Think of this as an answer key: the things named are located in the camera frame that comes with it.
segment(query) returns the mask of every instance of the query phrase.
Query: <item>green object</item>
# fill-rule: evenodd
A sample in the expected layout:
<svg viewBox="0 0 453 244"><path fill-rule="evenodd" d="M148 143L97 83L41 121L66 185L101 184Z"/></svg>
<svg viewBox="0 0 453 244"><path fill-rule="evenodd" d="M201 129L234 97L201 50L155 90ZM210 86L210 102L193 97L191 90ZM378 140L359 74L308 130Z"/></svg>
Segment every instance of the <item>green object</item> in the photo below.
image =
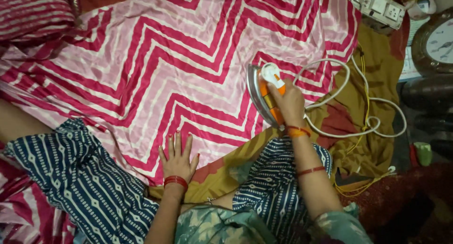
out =
<svg viewBox="0 0 453 244"><path fill-rule="evenodd" d="M421 166L429 166L433 160L433 152L431 151L431 145L428 143L414 143L417 149L417 159Z"/></svg>

